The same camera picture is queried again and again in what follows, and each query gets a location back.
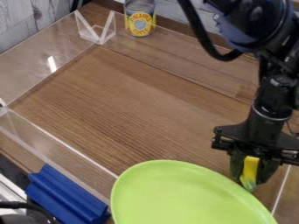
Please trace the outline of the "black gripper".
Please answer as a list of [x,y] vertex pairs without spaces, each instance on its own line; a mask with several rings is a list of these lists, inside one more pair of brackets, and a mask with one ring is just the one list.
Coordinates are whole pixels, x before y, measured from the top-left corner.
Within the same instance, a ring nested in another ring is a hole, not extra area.
[[283,132],[292,110],[268,111],[253,103],[244,122],[213,129],[211,148],[229,155],[229,174],[239,181],[244,159],[259,159],[256,183],[264,184],[280,164],[299,166],[299,139]]

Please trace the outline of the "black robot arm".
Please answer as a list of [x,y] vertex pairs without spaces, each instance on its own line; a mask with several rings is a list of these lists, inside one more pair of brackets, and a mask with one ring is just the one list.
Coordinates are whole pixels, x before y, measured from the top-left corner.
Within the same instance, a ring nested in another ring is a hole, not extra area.
[[257,159],[253,182],[263,184],[283,164],[299,165],[299,139],[283,132],[299,110],[299,16],[291,0],[204,0],[219,14],[224,39],[257,55],[259,84],[244,122],[213,129],[211,147],[229,154],[233,179],[245,158]]

